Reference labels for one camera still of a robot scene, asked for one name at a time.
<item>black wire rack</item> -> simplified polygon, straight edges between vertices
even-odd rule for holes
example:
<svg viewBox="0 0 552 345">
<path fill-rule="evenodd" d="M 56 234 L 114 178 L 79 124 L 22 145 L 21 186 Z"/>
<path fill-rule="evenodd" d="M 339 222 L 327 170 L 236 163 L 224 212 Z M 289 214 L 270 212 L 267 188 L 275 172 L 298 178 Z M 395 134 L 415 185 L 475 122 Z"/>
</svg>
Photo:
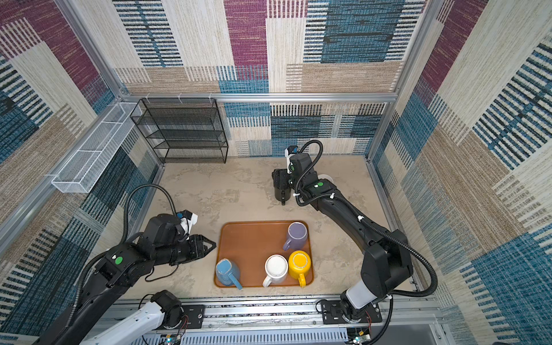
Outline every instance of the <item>black wire rack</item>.
<svg viewBox="0 0 552 345">
<path fill-rule="evenodd" d="M 228 141 L 216 100 L 142 98 L 131 116 L 162 163 L 226 163 Z"/>
</svg>

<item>yellow mug handle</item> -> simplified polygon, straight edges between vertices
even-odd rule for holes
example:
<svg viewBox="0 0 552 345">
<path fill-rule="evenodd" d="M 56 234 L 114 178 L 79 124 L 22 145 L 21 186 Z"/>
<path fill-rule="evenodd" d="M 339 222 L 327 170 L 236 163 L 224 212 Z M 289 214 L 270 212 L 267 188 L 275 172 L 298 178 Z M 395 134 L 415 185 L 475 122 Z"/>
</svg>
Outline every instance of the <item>yellow mug handle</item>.
<svg viewBox="0 0 552 345">
<path fill-rule="evenodd" d="M 307 281 L 305 280 L 305 275 L 302 274 L 302 273 L 299 273 L 299 286 L 301 286 L 301 288 L 304 288 L 305 286 L 307 286 Z"/>
</svg>

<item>yellow mug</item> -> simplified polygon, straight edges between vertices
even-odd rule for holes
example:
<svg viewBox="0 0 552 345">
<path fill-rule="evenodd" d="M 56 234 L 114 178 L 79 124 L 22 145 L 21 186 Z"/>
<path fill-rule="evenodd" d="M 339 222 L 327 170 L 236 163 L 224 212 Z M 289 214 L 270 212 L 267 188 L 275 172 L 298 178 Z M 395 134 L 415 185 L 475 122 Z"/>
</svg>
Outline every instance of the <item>yellow mug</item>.
<svg viewBox="0 0 552 345">
<path fill-rule="evenodd" d="M 289 275 L 299 281 L 299 285 L 304 288 L 307 286 L 305 276 L 310 269 L 310 257 L 304 251 L 295 251 L 289 256 Z"/>
</svg>

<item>mug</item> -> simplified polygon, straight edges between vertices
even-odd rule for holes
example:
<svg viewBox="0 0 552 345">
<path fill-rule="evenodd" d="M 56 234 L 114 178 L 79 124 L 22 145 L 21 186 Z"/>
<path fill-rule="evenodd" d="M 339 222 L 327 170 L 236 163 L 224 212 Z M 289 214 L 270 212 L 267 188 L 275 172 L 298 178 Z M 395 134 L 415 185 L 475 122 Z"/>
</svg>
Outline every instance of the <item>mug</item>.
<svg viewBox="0 0 552 345">
<path fill-rule="evenodd" d="M 289 248 L 299 250 L 307 242 L 307 227 L 301 222 L 293 222 L 288 227 L 288 238 L 284 243 L 284 250 Z"/>
<path fill-rule="evenodd" d="M 304 288 L 307 286 L 305 276 L 310 269 L 311 260 L 304 251 L 295 251 L 289 256 L 289 275 L 299 281 L 299 285 Z"/>
<path fill-rule="evenodd" d="M 265 288 L 270 284 L 280 284 L 288 275 L 288 261 L 281 255 L 272 255 L 264 263 L 264 271 L 267 273 L 263 281 Z"/>
<path fill-rule="evenodd" d="M 228 259 L 222 259 L 216 264 L 216 277 L 223 285 L 230 286 L 233 284 L 238 290 L 242 289 L 238 281 L 240 279 L 240 269 L 234 262 Z"/>
</svg>

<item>tray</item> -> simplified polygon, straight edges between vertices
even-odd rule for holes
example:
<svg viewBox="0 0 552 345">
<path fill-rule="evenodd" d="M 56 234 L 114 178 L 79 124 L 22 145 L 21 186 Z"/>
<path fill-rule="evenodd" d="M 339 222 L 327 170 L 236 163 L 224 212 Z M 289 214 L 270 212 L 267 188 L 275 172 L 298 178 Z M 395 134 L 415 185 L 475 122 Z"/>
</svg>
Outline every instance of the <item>tray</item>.
<svg viewBox="0 0 552 345">
<path fill-rule="evenodd" d="M 307 227 L 307 242 L 301 249 L 305 251 L 312 260 L 310 249 L 309 226 L 300 220 L 275 220 L 275 221 L 244 221 L 230 222 L 222 226 L 218 244 L 219 253 L 216 258 L 218 263 L 226 258 L 234 261 L 240 269 L 240 284 L 244 288 L 261 288 L 263 280 L 267 276 L 264 271 L 264 263 L 269 256 L 280 254 L 289 259 L 295 250 L 283 250 L 288 226 L 295 222 L 302 222 Z M 219 288 L 235 289 L 235 286 L 223 285 L 216 274 L 214 274 L 215 285 Z M 314 280 L 314 265 L 305 277 L 307 285 Z M 269 286 L 299 286 L 299 281 L 287 276 L 280 284 Z"/>
</svg>

